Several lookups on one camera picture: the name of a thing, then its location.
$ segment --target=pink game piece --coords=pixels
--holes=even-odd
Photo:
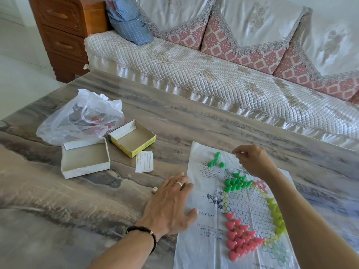
[[[237,227],[242,222],[242,219],[233,219],[232,221],[234,222],[234,225]]]
[[[252,248],[253,251],[255,251],[257,249],[257,247],[259,246],[259,244],[257,242],[254,242],[252,240],[249,241],[248,245]]]
[[[244,231],[247,231],[249,228],[249,225],[239,225],[239,229],[243,229]]]
[[[242,247],[242,245],[244,244],[245,240],[240,239],[240,238],[236,238],[235,239],[236,243],[237,243],[237,247]]]
[[[234,227],[234,222],[226,222],[225,226],[226,226],[229,230],[231,230],[231,229],[233,229],[233,227]]]
[[[254,238],[253,238],[253,241],[256,242],[256,243],[258,243],[259,245],[262,245],[263,242],[266,241],[266,239],[264,239],[264,238],[259,238],[259,237],[254,237]]]
[[[251,237],[246,236],[246,235],[242,235],[242,237],[240,237],[240,238],[245,241],[245,244],[248,244],[249,240],[251,239]]]
[[[229,259],[233,262],[236,262],[238,260],[238,254],[234,251],[231,251],[229,253]]]
[[[231,232],[231,231],[228,231],[227,232],[227,238],[229,239],[229,240],[231,240],[231,241],[234,241],[234,239],[236,238],[236,232],[234,231],[234,232]]]
[[[236,253],[237,253],[238,257],[241,258],[241,257],[244,256],[244,254],[246,253],[246,251],[245,251],[244,249],[242,249],[242,248],[237,247],[237,248],[236,248]]]
[[[251,237],[251,239],[254,238],[254,235],[255,235],[255,234],[256,234],[256,232],[255,232],[254,230],[252,230],[252,231],[247,231],[247,232],[246,232],[246,235],[249,236],[249,237]]]
[[[227,247],[230,250],[233,250],[236,247],[237,242],[231,241],[231,240],[227,240]]]
[[[242,249],[244,249],[247,254],[252,250],[252,248],[249,245],[242,245]]]
[[[234,217],[234,212],[230,213],[230,212],[227,212],[225,214],[225,217],[227,218],[228,221],[232,221],[233,217]]]
[[[236,229],[235,229],[235,232],[237,233],[236,236],[237,236],[237,237],[240,237],[240,236],[242,236],[244,230],[243,230],[243,229],[236,228]]]

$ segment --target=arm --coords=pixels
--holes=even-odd
[[[186,230],[197,220],[198,210],[192,209],[185,215],[187,198],[193,184],[181,173],[164,181],[146,205],[143,217],[136,226],[149,228],[157,241],[166,234]],[[123,239],[111,246],[94,260],[88,269],[139,269],[151,253],[154,242],[152,235],[139,230],[130,231]]]
[[[272,190],[301,268],[359,268],[359,255],[329,226],[256,145],[233,150],[243,167]]]

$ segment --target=striped pillow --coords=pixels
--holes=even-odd
[[[142,15],[132,0],[106,0],[110,23],[117,33],[137,45],[153,40]]]

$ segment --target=plastic bag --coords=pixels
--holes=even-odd
[[[38,127],[38,137],[61,146],[72,140],[101,138],[124,122],[121,100],[109,101],[107,96],[86,89],[78,91],[74,99]]]

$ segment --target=open box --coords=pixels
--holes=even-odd
[[[61,172],[65,179],[110,169],[105,138],[75,140],[62,145]]]
[[[130,158],[136,156],[156,140],[156,135],[136,120],[111,131],[108,135],[110,142]]]

